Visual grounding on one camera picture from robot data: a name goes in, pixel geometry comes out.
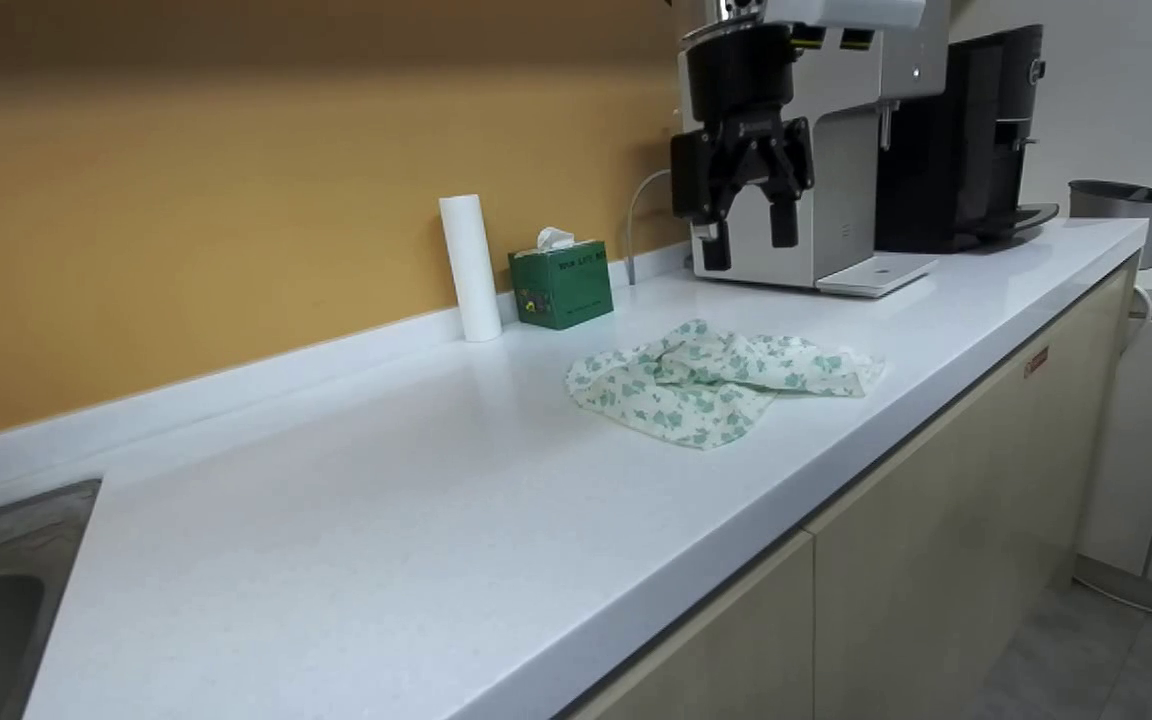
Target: white wall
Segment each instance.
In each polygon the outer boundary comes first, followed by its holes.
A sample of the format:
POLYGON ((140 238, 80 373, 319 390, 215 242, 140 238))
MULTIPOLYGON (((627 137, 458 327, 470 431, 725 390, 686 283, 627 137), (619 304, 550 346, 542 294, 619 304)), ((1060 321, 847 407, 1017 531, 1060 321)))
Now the white wall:
POLYGON ((1046 80, 1022 198, 1069 209, 1069 178, 1152 183, 1152 0, 958 0, 950 37, 1045 25, 1046 80))

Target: sink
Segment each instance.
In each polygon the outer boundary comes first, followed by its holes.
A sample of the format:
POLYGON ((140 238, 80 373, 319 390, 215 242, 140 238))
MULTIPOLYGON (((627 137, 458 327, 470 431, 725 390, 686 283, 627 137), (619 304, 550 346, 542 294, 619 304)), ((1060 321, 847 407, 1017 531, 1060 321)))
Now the sink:
POLYGON ((94 478, 0 507, 0 720, 25 717, 94 478))

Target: cloth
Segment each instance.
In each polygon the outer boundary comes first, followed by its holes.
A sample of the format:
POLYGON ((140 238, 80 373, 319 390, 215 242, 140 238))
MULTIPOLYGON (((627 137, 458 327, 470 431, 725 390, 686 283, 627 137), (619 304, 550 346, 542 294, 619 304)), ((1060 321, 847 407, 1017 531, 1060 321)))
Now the cloth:
POLYGON ((735 336, 702 321, 627 353, 585 355, 566 373, 579 407, 684 447, 746 437, 775 396, 863 396, 881 358, 808 336, 735 336))

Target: paper towel roll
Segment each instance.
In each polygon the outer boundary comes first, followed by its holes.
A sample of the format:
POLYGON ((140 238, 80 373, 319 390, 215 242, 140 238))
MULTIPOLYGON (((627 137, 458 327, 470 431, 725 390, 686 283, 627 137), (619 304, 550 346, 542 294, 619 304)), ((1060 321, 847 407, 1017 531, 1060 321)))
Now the paper towel roll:
POLYGON ((481 197, 443 197, 443 242, 450 261, 454 306, 463 338, 501 336, 494 277, 481 197))

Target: wall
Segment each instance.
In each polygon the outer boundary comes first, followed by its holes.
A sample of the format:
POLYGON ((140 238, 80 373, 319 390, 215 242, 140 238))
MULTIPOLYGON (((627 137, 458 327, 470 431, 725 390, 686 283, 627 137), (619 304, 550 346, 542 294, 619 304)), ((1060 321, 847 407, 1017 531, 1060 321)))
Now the wall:
POLYGON ((1022 197, 1069 202, 1069 178, 1152 183, 1152 0, 965 0, 950 30, 1045 25, 1046 80, 1022 197))
POLYGON ((658 2, 0 0, 0 429, 450 304, 443 190, 614 238, 669 111, 658 2))

